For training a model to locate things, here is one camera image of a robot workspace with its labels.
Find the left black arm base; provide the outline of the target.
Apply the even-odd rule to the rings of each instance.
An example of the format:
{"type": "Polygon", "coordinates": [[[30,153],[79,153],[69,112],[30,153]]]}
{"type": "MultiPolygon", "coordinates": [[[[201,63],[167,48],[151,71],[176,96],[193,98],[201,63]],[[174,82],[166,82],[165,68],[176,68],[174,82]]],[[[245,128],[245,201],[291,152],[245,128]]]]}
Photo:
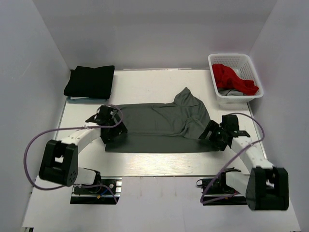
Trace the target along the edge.
{"type": "Polygon", "coordinates": [[[121,195],[122,178],[121,177],[102,177],[101,183],[107,186],[111,192],[104,186],[94,188],[73,187],[70,204],[82,205],[116,205],[121,195]]]}

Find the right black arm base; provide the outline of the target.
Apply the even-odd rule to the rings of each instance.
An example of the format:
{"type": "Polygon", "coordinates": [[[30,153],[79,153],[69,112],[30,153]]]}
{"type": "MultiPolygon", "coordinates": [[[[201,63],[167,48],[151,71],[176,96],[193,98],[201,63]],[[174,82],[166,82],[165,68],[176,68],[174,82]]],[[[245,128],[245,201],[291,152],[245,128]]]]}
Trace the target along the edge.
{"type": "Polygon", "coordinates": [[[223,206],[223,205],[246,205],[246,198],[229,186],[222,186],[219,179],[210,186],[207,193],[203,194],[211,178],[197,180],[196,186],[202,189],[200,203],[203,206],[223,206]]]}

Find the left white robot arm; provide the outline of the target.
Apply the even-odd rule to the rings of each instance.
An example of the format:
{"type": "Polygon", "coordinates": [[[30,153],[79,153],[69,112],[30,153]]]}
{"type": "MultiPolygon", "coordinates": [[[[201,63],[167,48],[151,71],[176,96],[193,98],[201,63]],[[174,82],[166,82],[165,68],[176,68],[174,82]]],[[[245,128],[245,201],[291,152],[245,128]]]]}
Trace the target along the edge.
{"type": "Polygon", "coordinates": [[[126,133],[122,111],[115,105],[102,105],[83,127],[61,140],[47,142],[39,170],[40,179],[67,187],[85,186],[92,193],[100,191],[100,173],[79,167],[79,153],[98,138],[107,145],[126,133]]]}

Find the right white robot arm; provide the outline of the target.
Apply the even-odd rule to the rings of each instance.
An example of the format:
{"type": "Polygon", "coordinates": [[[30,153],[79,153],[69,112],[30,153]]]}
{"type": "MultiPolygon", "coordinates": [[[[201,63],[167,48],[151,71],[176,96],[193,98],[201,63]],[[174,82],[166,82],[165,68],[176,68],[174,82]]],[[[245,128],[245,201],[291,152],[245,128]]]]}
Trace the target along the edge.
{"type": "Polygon", "coordinates": [[[200,203],[244,196],[252,211],[286,211],[289,207],[288,172],[276,167],[256,147],[249,133],[240,130],[238,113],[222,116],[222,122],[211,120],[200,140],[208,139],[220,151],[229,147],[235,156],[203,188],[200,203]]]}

